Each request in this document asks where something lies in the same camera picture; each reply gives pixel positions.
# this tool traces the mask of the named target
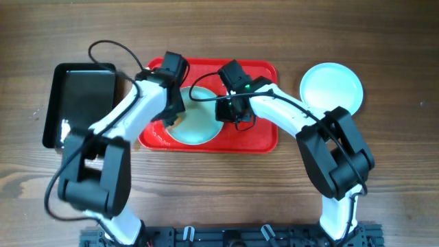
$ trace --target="red tray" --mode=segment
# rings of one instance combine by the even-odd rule
[[[231,59],[187,58],[191,65],[189,75],[182,87],[191,86],[201,75],[217,71]],[[149,68],[159,67],[163,58],[155,58]],[[265,76],[277,84],[276,69],[269,62],[260,60],[238,60],[244,71],[252,78]],[[219,76],[209,76],[201,80],[197,86],[203,86],[217,95],[226,94]],[[244,129],[250,123],[241,123]],[[237,131],[233,123],[225,123],[221,132],[212,141],[201,145],[186,145],[172,139],[163,127],[162,121],[150,123],[139,136],[139,141],[151,150],[183,151],[183,152],[220,152],[241,154],[266,154],[278,143],[277,126],[268,120],[258,118],[256,125],[247,131]]]

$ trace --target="wooden table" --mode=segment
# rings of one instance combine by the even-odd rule
[[[77,246],[79,230],[92,224],[44,213],[60,156],[41,138],[55,66],[88,62],[87,47],[103,38],[127,45],[145,64],[166,50],[267,60],[295,97],[313,65],[350,67],[365,90],[355,122],[376,160],[357,217],[383,224],[387,246],[439,245],[437,2],[18,2],[0,5],[0,246]],[[116,47],[97,47],[96,56],[137,72]],[[261,156],[137,144],[132,174],[130,204],[148,226],[314,223],[321,214],[321,195],[283,131],[277,148]],[[54,210],[73,214],[52,194]]]

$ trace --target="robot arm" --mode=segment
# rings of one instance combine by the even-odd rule
[[[334,150],[328,148],[329,137],[321,125],[281,98],[308,110],[320,120],[320,124],[331,130],[341,140],[355,168],[363,181],[366,181],[375,162],[349,112],[342,107],[330,112],[310,107],[282,92],[267,78],[259,77],[252,80],[236,60],[224,65],[218,74],[231,94],[269,92],[266,96],[226,99],[228,102],[217,105],[217,115],[233,113],[228,118],[229,121],[235,121],[249,112],[254,113],[296,138],[308,177],[323,195],[320,225],[332,240],[342,238],[346,223],[349,221],[351,196],[361,191],[361,185],[358,184],[354,171],[339,147]],[[349,232],[357,226],[356,206],[357,201],[354,203],[352,226]]]
[[[137,74],[135,86],[103,119],[88,130],[72,130],[64,142],[63,160],[95,137],[133,102],[139,100],[123,117],[79,153],[60,175],[59,199],[85,215],[98,219],[105,232],[123,246],[145,246],[145,225],[126,206],[131,190],[130,148],[146,125],[162,120],[172,125],[176,114],[185,110],[180,85],[187,70],[187,61],[178,54],[167,52],[160,68]],[[85,159],[100,156],[102,170],[85,165]]]

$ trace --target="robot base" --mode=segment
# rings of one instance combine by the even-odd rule
[[[343,247],[384,247],[381,227],[380,224],[359,222]],[[261,229],[257,227],[192,228],[195,232],[192,237],[187,235],[187,230],[185,231],[184,228],[146,227],[145,229],[150,238],[150,246],[154,247],[329,247],[335,245],[318,224],[272,227],[275,237],[271,241],[267,241]],[[104,236],[101,228],[88,228],[81,231],[79,246],[114,246],[114,243]]]

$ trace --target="black tray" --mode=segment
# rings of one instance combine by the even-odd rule
[[[115,69],[113,64],[105,64]],[[54,71],[43,145],[61,148],[69,129],[87,129],[115,105],[116,75],[93,63],[62,63]]]

